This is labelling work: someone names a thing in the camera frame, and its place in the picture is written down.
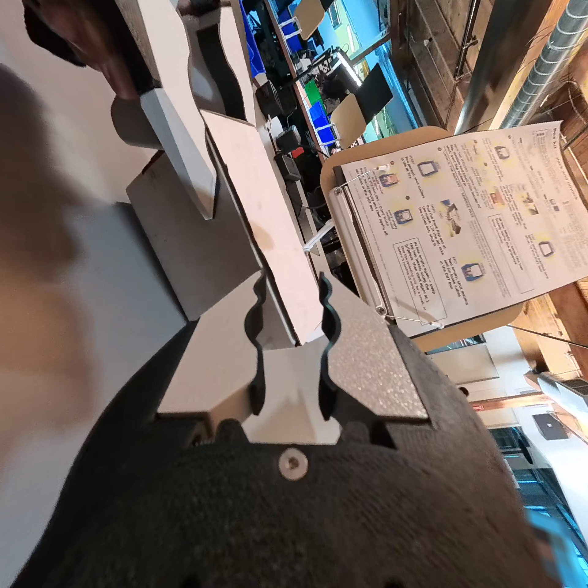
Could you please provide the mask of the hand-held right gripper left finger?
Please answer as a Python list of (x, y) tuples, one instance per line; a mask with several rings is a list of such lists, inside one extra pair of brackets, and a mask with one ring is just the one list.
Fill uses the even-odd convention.
[(206, 425), (259, 415), (266, 396), (263, 330), (266, 276), (257, 271), (202, 314), (158, 407), (164, 418)]

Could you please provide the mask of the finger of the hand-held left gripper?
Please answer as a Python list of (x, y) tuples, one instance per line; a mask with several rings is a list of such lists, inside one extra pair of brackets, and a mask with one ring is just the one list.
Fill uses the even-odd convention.
[(184, 1), (188, 73), (196, 105), (256, 123), (251, 67), (239, 1)]
[(115, 1), (128, 42), (124, 59), (139, 101), (180, 183), (206, 220), (215, 214), (217, 170), (189, 80), (190, 47), (171, 1)]

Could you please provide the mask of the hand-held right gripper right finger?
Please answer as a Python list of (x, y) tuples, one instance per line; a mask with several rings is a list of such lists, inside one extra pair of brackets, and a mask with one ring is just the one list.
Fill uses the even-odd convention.
[(319, 301), (327, 338), (318, 386), (324, 420), (427, 422), (429, 415), (387, 320), (323, 272)]

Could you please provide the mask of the white cardboard box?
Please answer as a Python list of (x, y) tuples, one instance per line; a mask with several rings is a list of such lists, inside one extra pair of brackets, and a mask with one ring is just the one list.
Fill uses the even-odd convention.
[(304, 345), (322, 320), (317, 278), (262, 138), (250, 123), (203, 116), (220, 166), (214, 218), (204, 219), (164, 153), (127, 187), (130, 204), (187, 320), (263, 270), (262, 345)]

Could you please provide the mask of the grey desk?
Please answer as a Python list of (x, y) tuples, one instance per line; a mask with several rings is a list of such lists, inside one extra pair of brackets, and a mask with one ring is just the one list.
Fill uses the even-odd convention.
[(97, 71), (1, 1), (1, 587), (18, 577), (115, 394), (186, 320), (125, 204), (149, 151)]

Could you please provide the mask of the person's left hand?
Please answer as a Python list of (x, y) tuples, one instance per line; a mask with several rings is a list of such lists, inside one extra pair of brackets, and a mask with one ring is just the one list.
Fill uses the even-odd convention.
[(23, 1), (29, 39), (63, 61), (100, 72), (115, 95), (139, 101), (130, 70), (88, 1)]

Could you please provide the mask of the hanging brown black panel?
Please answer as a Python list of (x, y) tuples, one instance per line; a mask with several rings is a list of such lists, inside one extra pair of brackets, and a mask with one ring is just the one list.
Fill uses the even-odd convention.
[(368, 123), (393, 99), (384, 71), (377, 63), (354, 92), (335, 108), (330, 121), (342, 149), (351, 147), (363, 136)]
[(300, 1), (293, 13), (293, 21), (298, 26), (298, 35), (308, 40), (318, 29), (334, 1)]

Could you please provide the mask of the small blue plastic bin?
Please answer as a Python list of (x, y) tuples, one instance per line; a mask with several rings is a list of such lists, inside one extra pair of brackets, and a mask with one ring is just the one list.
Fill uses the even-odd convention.
[(321, 101), (315, 102), (310, 110), (312, 126), (321, 145), (329, 146), (337, 141), (334, 127), (328, 118)]

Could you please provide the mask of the black electronic device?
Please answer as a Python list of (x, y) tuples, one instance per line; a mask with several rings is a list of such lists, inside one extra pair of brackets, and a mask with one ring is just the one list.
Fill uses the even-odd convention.
[(288, 153), (277, 153), (274, 157), (277, 168), (285, 182), (299, 182), (302, 180), (295, 160)]

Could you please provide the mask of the wooden board with instruction sheet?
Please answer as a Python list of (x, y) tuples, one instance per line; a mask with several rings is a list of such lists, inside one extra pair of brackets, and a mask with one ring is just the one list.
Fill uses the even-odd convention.
[(504, 326), (587, 277), (587, 205), (561, 127), (426, 127), (324, 162), (360, 297), (422, 351)]

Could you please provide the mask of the silver ventilation duct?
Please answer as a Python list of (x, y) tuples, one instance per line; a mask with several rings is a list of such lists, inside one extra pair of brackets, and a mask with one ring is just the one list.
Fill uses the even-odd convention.
[(587, 1), (493, 1), (455, 135), (525, 125), (587, 42)]

